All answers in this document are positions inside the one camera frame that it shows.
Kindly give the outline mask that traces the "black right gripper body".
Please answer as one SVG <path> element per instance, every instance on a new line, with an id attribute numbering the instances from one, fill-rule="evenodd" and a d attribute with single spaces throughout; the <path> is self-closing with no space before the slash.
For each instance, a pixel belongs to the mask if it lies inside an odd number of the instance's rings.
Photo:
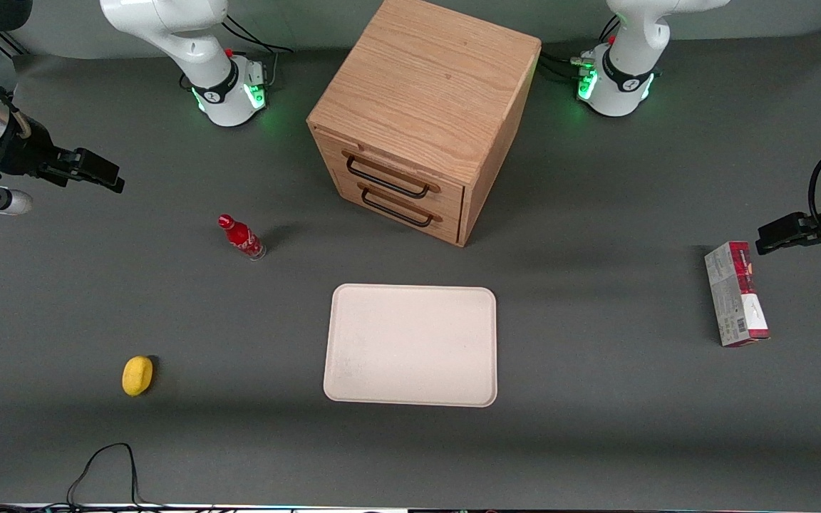
<path id="1" fill-rule="evenodd" d="M 29 120 L 29 126 L 31 133 L 23 138 L 20 136 L 19 122 L 16 119 L 9 121 L 7 137 L 1 147 L 4 155 L 0 159 L 0 179 L 6 176 L 29 176 L 62 187 L 64 179 L 52 172 L 52 169 L 58 164 L 64 150 L 52 142 L 44 126 L 32 119 Z"/>

